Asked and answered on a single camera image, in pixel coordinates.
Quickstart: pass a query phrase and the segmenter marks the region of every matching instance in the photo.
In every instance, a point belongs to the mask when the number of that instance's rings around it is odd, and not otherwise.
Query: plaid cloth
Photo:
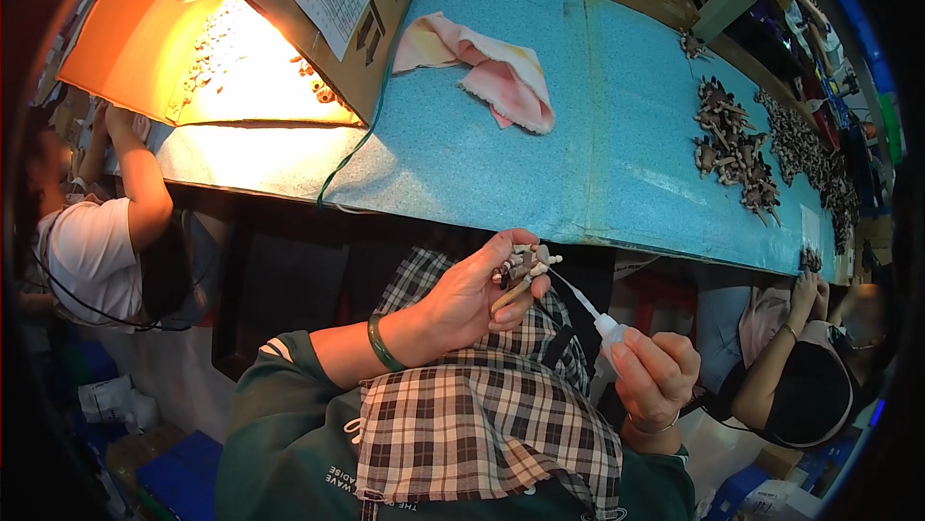
[[[415,248],[377,309],[409,307],[452,262]],[[599,520],[618,517],[620,438],[587,400],[577,339],[541,361],[568,311],[554,291],[520,330],[489,333],[435,363],[360,383],[356,496],[377,504],[500,499],[556,478]]]

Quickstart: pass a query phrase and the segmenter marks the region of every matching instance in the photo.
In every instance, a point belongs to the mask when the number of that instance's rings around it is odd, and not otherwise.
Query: right hand
[[[804,270],[796,277],[796,284],[793,285],[793,290],[790,293],[790,317],[792,319],[803,319],[802,323],[797,324],[805,324],[809,318],[809,313],[812,312],[816,294],[819,292],[818,277],[818,274],[809,270]],[[792,326],[790,328],[801,330],[803,327]]]
[[[700,374],[700,354],[687,336],[659,332],[652,338],[632,327],[610,346],[620,376],[614,386],[636,430],[652,433],[670,425],[691,399]]]

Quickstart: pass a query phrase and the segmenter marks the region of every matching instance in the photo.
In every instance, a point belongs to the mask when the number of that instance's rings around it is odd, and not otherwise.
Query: pink towel
[[[548,134],[556,123],[537,53],[457,25],[442,12],[416,18],[401,35],[393,73],[415,67],[473,66],[459,82],[470,94],[489,102],[502,127],[512,123]]]

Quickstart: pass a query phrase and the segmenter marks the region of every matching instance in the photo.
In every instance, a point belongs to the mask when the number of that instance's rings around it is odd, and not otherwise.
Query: plastic squeeze bottle
[[[578,302],[580,302],[585,310],[587,310],[591,316],[594,317],[594,328],[597,329],[597,334],[599,334],[600,338],[602,339],[600,342],[600,350],[603,351],[604,358],[607,359],[607,362],[610,363],[610,366],[613,366],[613,370],[617,373],[617,375],[619,375],[620,372],[617,370],[617,367],[613,365],[613,359],[610,357],[610,344],[613,344],[614,342],[623,342],[623,332],[629,327],[625,324],[620,324],[608,314],[598,313],[595,307],[591,304],[591,301],[589,301],[580,290],[572,286],[568,280],[563,278],[559,272],[556,272],[553,269],[550,269],[550,272],[558,276],[563,282],[565,282],[566,286],[572,289],[572,294],[575,295],[575,298],[578,299]]]

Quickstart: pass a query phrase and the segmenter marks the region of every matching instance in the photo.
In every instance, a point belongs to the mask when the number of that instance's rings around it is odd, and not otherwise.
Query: arrow symbol
[[[363,22],[363,27],[360,28],[360,32],[356,34],[356,50],[359,51],[366,46],[366,36],[369,35],[369,29],[373,28],[373,11],[370,11],[366,14],[366,20]]]
[[[379,44],[379,39],[382,38],[382,33],[379,32],[379,29],[376,29],[376,34],[373,35],[373,40],[369,42],[369,48],[366,49],[366,66],[369,67],[369,64],[373,62],[373,55],[376,53],[376,46]]]

